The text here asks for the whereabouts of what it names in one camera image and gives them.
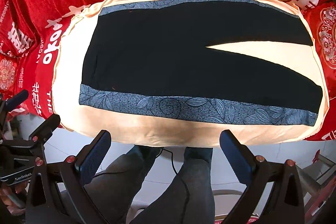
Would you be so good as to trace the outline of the person's left hand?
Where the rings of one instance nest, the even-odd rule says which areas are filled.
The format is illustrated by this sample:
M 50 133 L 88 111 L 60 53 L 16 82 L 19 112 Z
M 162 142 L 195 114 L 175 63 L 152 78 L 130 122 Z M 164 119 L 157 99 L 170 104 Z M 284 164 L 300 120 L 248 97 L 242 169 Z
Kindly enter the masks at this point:
M 28 184 L 28 182 L 22 182 L 20 184 L 16 184 L 15 185 L 15 193 L 18 194 L 18 193 L 22 192 L 23 190 L 25 190 L 25 188 L 27 187 L 27 184 Z M 26 210 L 25 209 L 20 209 L 9 198 L 9 195 L 12 194 L 12 193 L 13 193 L 13 191 L 11 190 L 11 188 L 8 185 L 6 185 L 5 183 L 3 183 L 1 185 L 1 192 L 0 192 L 1 200 L 3 201 L 5 206 L 7 207 L 8 211 L 13 216 L 23 215 L 26 212 Z

